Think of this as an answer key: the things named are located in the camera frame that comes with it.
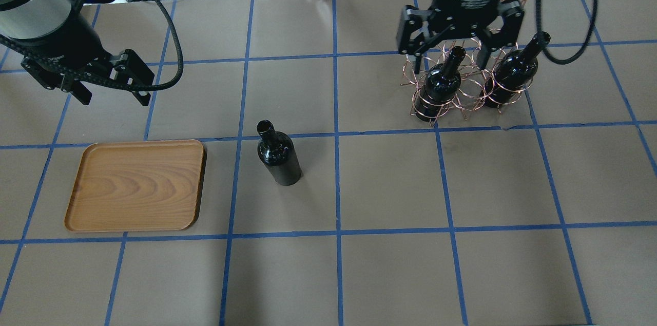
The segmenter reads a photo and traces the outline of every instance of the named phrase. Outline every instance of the wooden tray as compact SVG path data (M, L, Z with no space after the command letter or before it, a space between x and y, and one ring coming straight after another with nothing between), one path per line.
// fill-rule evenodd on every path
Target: wooden tray
M64 218L71 232L182 230L199 214L205 150L197 140L93 144Z

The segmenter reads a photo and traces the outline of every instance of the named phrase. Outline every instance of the bottle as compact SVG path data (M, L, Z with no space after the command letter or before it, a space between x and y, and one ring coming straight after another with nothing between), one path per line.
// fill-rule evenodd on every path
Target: bottle
M415 98L415 116L425 122L434 120L453 98L460 87L458 66L465 58L465 49L453 47L445 62L429 70L427 80Z
M268 120L258 123L258 156L277 183L289 186L301 178L301 167L296 158L294 144L288 135L274 130Z
M542 34L545 43L550 43L550 35L547 32L542 32ZM514 91L522 89L538 71L536 57L540 51L537 33L523 50L514 50L505 55L493 68L493 77L499 85L493 84L492 79L488 79L484 85L486 93L490 94L484 104L491 108L500 108L502 104L507 104L516 94Z

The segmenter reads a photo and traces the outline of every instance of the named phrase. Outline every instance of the wine bottle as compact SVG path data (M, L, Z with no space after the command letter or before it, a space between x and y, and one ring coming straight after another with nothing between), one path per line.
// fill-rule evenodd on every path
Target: wine bottle
M424 86L420 88L415 98L415 116L425 122L431 122L446 106L460 87L458 66L465 58L465 49L453 47L445 62L437 64L429 70Z
M258 156L269 169L277 183L289 186L301 178L301 167L296 158L294 144L288 135L274 130L274 125L268 120L258 123Z
M543 35L545 43L549 43L550 35L547 32L543 32ZM488 79L484 85L486 93L490 94L484 104L491 108L500 108L502 104L511 101L515 91L522 89L538 71L536 57L541 50L537 33L523 50L514 50L505 55L493 68L493 77L497 84Z

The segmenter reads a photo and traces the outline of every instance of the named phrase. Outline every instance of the wooden board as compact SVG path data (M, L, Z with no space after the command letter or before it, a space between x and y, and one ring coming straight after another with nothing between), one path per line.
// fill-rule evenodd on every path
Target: wooden board
M205 150L196 140L93 144L64 226L71 232L182 230L199 214Z

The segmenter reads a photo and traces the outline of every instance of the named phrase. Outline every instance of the black cable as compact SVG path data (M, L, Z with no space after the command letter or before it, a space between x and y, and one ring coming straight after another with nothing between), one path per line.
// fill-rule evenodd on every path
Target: black cable
M18 52L19 54L23 54L27 57L30 57L31 59L40 63L42 66L45 65L49 68L56 69L57 71L59 71L64 75L73 76L73 78L75 78L78 81L88 82L94 85L109 87L110 89L117 89L117 90L127 90L127 91L166 90L169 89L170 87L173 87L173 85L175 85L176 83L178 83L178 81L180 81L180 78L183 75L183 66L184 66L183 50L180 47L180 41L178 39L176 27L173 25L173 21L171 20L171 16L169 15L169 12L167 12L166 8L164 8L164 5L162 5L160 0L154 0L154 1L157 4L158 8L160 8L160 11L162 11L162 13L164 14L164 17L166 18L166 21L169 24L169 29L171 29L171 38L173 39L173 45L176 48L176 56L178 57L177 60L178 70L176 71L176 75L174 75L173 78L168 82L162 83L160 85L134 85L134 84L127 85L125 83L115 82L111 78L104 78L103 76L97 75L95 73L82 72L79 70L70 69L66 66L57 63L56 61L50 59L49 57L44 57L42 55L36 54L35 52L32 52L31 50L21 47L21 45L15 43L14 40L7 38L2 34L0 34L0 43L2 43L2 45L5 45L6 47L9 47L15 52Z
M543 31L542 5L543 5L542 0L536 0L536 31L538 32L538 43L540 45L540 48L543 50L545 56L550 60L550 62L560 65L570 64L575 60L579 59L579 57L582 56L582 54L584 54L584 51L589 46L589 42L591 41L591 35L593 34L593 29L595 28L595 20L596 18L598 18L598 0L593 0L593 13L591 14L589 31L586 33L586 39L582 43L582 47L580 47L579 50L573 56L568 57L567 59L557 59L556 57L554 57L554 55L552 55L551 52L547 50L547 43L545 42L545 38L542 34Z

